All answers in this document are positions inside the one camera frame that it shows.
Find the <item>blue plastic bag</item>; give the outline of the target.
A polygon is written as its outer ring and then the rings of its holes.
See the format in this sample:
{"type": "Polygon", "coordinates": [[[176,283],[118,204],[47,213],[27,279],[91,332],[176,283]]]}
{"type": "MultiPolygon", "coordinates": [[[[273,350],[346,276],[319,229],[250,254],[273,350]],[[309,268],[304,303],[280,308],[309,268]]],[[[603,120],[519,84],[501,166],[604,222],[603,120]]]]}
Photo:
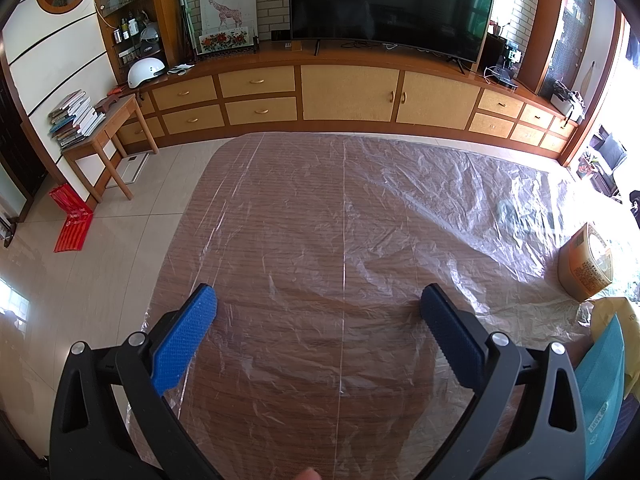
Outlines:
{"type": "Polygon", "coordinates": [[[625,385],[625,343],[614,315],[575,370],[585,423],[588,479],[601,465],[620,416],[625,385]]]}

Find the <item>yellow paper bag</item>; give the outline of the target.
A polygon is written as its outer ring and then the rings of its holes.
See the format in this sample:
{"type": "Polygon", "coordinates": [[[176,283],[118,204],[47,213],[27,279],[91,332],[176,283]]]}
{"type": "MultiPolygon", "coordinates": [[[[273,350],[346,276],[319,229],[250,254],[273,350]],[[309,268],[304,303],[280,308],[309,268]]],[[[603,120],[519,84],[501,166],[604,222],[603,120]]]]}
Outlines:
{"type": "Polygon", "coordinates": [[[625,345],[624,398],[632,394],[640,398],[640,323],[639,304],[626,297],[603,297],[591,301],[590,333],[597,341],[614,316],[618,318],[625,345]]]}

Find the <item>gold loreal cardboard box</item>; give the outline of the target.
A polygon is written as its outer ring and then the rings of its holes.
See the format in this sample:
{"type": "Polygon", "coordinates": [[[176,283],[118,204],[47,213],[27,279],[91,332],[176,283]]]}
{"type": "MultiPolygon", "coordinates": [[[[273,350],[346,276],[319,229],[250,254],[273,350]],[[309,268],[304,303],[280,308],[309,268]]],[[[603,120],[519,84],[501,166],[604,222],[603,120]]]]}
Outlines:
{"type": "Polygon", "coordinates": [[[558,278],[564,290],[583,302],[614,280],[611,247],[589,222],[559,250],[558,278]]]}

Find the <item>red paper bag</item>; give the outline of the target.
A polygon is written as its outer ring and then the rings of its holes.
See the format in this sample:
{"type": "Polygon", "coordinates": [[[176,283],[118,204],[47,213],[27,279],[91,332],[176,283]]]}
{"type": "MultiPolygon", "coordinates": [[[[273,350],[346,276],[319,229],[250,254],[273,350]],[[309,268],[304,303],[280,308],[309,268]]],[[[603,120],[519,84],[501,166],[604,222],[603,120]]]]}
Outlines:
{"type": "Polygon", "coordinates": [[[84,247],[93,219],[93,210],[68,183],[57,186],[49,195],[66,214],[54,251],[79,252],[84,247]]]}

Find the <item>white scale on floor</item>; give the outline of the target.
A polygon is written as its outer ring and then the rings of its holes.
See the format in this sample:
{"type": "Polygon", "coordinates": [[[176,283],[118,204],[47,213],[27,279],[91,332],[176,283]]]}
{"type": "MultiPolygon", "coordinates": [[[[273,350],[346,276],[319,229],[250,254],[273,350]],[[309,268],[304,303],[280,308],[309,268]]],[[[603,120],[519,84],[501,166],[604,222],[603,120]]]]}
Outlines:
{"type": "Polygon", "coordinates": [[[117,166],[117,172],[122,182],[126,185],[136,182],[149,156],[149,152],[140,152],[122,159],[117,166]]]}

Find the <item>stack of books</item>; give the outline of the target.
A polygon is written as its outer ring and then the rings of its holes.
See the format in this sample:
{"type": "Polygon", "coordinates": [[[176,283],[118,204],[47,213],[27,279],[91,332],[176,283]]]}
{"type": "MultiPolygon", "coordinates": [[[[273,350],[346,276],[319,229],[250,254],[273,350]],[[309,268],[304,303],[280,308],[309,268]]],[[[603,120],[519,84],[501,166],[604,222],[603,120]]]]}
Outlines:
{"type": "Polygon", "coordinates": [[[70,93],[48,114],[49,136],[61,150],[86,140],[104,121],[105,113],[97,110],[85,90],[70,93]]]}

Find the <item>long wooden tv cabinet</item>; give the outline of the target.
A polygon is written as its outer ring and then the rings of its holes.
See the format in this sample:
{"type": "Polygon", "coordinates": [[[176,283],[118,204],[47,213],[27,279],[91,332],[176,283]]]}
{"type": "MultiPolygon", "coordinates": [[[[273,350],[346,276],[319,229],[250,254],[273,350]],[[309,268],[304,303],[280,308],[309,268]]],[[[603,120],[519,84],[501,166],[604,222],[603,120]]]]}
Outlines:
{"type": "Polygon", "coordinates": [[[134,90],[163,146],[251,132],[430,136],[562,162],[576,122],[429,54],[305,42],[212,58],[134,90]]]}

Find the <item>grey printer on cabinet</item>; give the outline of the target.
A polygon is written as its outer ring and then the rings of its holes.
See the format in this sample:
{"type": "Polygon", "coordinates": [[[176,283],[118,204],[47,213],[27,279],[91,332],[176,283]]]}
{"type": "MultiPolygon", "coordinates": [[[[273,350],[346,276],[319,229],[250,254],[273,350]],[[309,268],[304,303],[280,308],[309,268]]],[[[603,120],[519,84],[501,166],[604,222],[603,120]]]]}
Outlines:
{"type": "Polygon", "coordinates": [[[584,118],[584,101],[577,92],[567,88],[560,80],[553,81],[551,103],[561,112],[566,120],[581,122],[584,118]]]}

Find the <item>white helmet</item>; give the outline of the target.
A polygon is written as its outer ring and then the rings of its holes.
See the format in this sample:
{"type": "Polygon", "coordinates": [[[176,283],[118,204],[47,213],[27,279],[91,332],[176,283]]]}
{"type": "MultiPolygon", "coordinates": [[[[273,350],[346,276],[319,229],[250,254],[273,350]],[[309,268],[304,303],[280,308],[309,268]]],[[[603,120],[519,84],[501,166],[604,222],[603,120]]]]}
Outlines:
{"type": "Polygon", "coordinates": [[[145,81],[152,80],[160,76],[165,70],[165,64],[158,58],[142,58],[131,65],[127,84],[130,89],[135,89],[145,81]]]}

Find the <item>black coffee machine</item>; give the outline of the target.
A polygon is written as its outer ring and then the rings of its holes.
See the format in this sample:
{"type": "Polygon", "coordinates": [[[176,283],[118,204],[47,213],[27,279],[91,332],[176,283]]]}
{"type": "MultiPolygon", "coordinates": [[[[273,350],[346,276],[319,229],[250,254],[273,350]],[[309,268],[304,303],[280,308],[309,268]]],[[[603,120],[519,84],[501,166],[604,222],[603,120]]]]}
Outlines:
{"type": "Polygon", "coordinates": [[[513,41],[488,34],[478,67],[484,79],[494,84],[501,84],[509,90],[516,90],[515,65],[520,62],[522,52],[513,41]]]}

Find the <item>red flower picture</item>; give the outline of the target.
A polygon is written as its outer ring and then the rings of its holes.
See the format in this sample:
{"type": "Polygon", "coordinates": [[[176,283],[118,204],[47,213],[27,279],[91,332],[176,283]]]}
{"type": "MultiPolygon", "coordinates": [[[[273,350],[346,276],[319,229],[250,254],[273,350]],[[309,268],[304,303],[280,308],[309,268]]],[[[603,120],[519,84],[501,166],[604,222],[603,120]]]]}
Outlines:
{"type": "Polygon", "coordinates": [[[250,47],[253,44],[253,38],[246,27],[213,32],[212,34],[201,36],[198,40],[200,40],[202,53],[241,49],[250,47]]]}

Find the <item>large black television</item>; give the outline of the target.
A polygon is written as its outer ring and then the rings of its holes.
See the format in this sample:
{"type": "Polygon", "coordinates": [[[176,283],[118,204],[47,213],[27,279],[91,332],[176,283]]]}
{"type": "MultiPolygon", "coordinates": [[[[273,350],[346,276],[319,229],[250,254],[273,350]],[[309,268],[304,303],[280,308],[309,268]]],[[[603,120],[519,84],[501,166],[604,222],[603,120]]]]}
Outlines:
{"type": "Polygon", "coordinates": [[[299,40],[361,40],[473,63],[494,0],[290,0],[299,40]]]}

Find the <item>giraffe painting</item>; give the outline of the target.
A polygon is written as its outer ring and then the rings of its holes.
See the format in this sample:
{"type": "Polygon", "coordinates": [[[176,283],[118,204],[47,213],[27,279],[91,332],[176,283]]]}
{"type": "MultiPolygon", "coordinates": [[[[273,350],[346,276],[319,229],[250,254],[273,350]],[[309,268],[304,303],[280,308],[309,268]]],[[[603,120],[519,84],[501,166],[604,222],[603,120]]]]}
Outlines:
{"type": "Polygon", "coordinates": [[[200,0],[200,11],[203,35],[242,27],[258,35],[256,0],[200,0]]]}

